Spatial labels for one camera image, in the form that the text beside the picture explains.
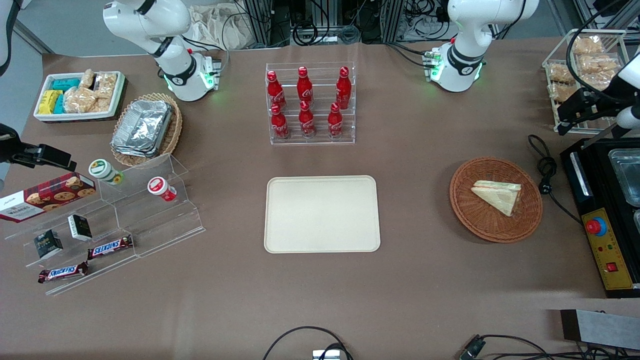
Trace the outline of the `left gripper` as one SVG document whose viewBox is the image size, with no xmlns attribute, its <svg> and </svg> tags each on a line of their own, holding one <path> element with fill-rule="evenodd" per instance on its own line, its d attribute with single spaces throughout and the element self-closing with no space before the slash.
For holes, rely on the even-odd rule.
<svg viewBox="0 0 640 360">
<path fill-rule="evenodd" d="M 615 123 L 621 108 L 599 110 L 595 105 L 573 108 L 557 107 L 557 133 L 565 136 L 569 133 L 597 134 Z"/>
</svg>

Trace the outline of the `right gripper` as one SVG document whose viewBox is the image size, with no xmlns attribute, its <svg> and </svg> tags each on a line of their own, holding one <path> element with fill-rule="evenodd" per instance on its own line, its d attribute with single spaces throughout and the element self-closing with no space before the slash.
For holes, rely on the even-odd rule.
<svg viewBox="0 0 640 360">
<path fill-rule="evenodd" d="M 22 142 L 18 132 L 8 125 L 0 125 L 0 162 L 21 166 L 42 166 L 38 155 L 41 148 Z"/>
</svg>

